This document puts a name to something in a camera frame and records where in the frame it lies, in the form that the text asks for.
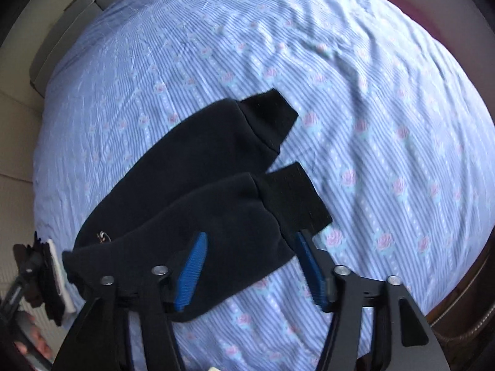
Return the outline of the person's left hand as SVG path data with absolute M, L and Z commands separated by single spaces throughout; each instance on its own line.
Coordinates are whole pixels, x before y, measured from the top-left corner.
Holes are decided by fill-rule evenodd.
M 34 316 L 27 312 L 19 312 L 18 320 L 24 327 L 24 333 L 28 340 L 33 344 L 38 352 L 40 352 L 47 360 L 53 359 L 53 350 L 42 335 L 40 328 L 36 324 Z

